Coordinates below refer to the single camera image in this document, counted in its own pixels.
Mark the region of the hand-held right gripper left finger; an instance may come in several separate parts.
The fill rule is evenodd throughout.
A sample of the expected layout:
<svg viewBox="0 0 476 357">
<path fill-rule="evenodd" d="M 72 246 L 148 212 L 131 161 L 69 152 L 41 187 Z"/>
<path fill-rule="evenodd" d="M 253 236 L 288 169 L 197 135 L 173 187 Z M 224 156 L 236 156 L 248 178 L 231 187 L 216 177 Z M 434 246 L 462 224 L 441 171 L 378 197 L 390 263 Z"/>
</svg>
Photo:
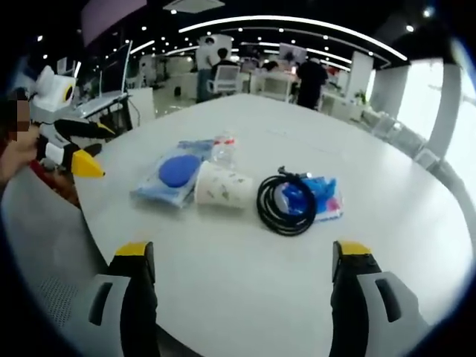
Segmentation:
<svg viewBox="0 0 476 357">
<path fill-rule="evenodd" d="M 76 296 L 76 349 L 81 356 L 159 356 L 152 242 L 120 247 Z"/>
</svg>

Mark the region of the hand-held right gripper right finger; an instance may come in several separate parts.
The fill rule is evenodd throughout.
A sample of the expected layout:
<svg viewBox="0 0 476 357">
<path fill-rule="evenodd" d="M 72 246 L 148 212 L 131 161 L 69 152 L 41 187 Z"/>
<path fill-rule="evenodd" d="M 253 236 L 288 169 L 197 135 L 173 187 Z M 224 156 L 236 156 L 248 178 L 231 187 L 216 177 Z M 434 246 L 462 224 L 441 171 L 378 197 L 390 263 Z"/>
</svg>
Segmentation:
<svg viewBox="0 0 476 357">
<path fill-rule="evenodd" d="M 331 356 L 404 356 L 429 330 L 417 296 L 369 248 L 335 241 Z"/>
</svg>

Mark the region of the person's left hand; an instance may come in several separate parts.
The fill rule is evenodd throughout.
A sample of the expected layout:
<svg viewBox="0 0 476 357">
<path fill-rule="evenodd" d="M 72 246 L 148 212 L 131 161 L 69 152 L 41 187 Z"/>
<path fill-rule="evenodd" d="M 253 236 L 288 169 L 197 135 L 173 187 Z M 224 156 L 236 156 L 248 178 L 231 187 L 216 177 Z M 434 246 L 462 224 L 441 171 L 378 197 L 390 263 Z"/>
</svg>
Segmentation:
<svg viewBox="0 0 476 357">
<path fill-rule="evenodd" d="M 28 131 L 18 132 L 16 140 L 11 141 L 2 157 L 3 163 L 12 170 L 29 164 L 36 158 L 36 143 L 39 138 L 39 127 L 30 126 Z"/>
</svg>

